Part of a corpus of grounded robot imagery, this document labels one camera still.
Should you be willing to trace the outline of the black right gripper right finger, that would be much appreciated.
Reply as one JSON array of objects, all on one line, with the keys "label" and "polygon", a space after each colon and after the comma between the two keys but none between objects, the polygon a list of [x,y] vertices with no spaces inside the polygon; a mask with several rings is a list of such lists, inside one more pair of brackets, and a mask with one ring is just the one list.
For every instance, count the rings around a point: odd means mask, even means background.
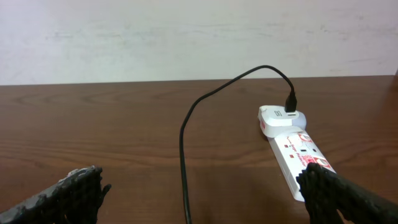
[{"label": "black right gripper right finger", "polygon": [[296,181],[311,224],[397,224],[396,204],[319,164],[309,163]]}]

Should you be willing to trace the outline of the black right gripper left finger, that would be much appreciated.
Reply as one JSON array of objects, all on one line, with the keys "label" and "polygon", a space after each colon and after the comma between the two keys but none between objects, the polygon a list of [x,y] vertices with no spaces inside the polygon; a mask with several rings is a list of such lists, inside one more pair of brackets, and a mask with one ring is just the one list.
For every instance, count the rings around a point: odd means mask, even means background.
[{"label": "black right gripper left finger", "polygon": [[75,169],[56,184],[1,212],[1,224],[92,223],[111,185],[101,185],[102,168]]}]

